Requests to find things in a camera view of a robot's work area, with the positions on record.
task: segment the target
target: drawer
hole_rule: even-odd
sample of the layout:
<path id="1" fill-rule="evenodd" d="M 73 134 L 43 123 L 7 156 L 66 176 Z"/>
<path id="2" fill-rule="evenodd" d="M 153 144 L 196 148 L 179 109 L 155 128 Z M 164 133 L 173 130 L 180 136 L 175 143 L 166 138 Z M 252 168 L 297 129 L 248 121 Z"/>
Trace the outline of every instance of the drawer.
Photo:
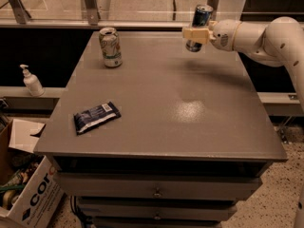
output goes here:
<path id="1" fill-rule="evenodd" d="M 261 185 L 259 178 L 104 175 L 58 173 L 71 196 L 180 200 L 246 200 Z"/>
<path id="2" fill-rule="evenodd" d="M 79 198 L 79 207 L 90 217 L 227 220 L 236 212 L 230 201 L 171 199 Z"/>
<path id="3" fill-rule="evenodd" d="M 96 228 L 221 228 L 218 222 L 143 218 L 94 218 L 93 223 Z"/>

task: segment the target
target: hand sanitizer bottle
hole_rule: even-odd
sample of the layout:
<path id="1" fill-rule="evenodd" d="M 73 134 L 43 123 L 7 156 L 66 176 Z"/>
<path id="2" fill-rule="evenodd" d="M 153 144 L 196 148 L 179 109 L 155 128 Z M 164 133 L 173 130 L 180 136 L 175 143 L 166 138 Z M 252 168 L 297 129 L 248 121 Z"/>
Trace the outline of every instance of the hand sanitizer bottle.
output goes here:
<path id="1" fill-rule="evenodd" d="M 40 81 L 38 80 L 37 76 L 34 74 L 31 74 L 28 70 L 29 66 L 27 65 L 20 65 L 20 68 L 23 69 L 23 75 L 25 76 L 23 82 L 25 83 L 26 87 L 29 90 L 29 93 L 32 96 L 41 96 L 43 93 L 45 93 L 45 90 L 40 84 Z"/>

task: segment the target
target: gray tabletop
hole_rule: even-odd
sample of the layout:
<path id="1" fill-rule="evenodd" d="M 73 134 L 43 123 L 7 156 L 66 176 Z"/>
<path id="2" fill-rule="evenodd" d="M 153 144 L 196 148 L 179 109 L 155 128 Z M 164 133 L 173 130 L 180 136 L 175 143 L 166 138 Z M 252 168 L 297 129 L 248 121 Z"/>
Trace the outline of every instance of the gray tabletop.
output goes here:
<path id="1" fill-rule="evenodd" d="M 283 161 L 286 154 L 234 52 L 189 52 L 180 32 L 120 32 L 106 68 L 94 32 L 35 151 L 56 156 Z M 73 114 L 111 101 L 122 117 L 77 136 Z"/>

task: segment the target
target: floor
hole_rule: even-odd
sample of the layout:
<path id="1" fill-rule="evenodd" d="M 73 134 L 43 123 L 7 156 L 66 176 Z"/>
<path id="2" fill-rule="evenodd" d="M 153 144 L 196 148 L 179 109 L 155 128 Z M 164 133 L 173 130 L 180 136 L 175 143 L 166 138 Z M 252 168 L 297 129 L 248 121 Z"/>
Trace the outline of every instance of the floor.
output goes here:
<path id="1" fill-rule="evenodd" d="M 81 0 L 24 0 L 35 18 L 81 19 Z M 189 11 L 206 0 L 176 0 L 178 21 L 191 21 Z M 244 0 L 221 0 L 218 19 L 237 18 Z M 10 17 L 10 6 L 0 4 L 0 18 Z M 173 0 L 111 0 L 109 19 L 172 21 Z M 304 182 L 304 135 L 301 125 L 286 130 L 289 143 L 283 143 L 288 161 L 273 164 L 262 176 L 263 184 L 246 201 L 237 204 L 237 212 L 222 223 L 223 228 L 292 228 L 297 202 Z M 48 228 L 81 227 L 72 214 L 69 196 L 64 196 Z"/>

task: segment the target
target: desk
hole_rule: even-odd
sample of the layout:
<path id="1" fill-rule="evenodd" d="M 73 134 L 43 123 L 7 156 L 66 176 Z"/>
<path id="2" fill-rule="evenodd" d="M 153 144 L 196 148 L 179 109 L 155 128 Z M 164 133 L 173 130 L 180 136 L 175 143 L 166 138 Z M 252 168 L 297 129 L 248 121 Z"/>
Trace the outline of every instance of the desk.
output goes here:
<path id="1" fill-rule="evenodd" d="M 97 226 L 219 227 L 287 160 L 242 62 L 180 32 L 120 36 L 106 68 L 93 33 L 35 152 Z M 109 101 L 122 117 L 77 136 L 73 114 Z"/>

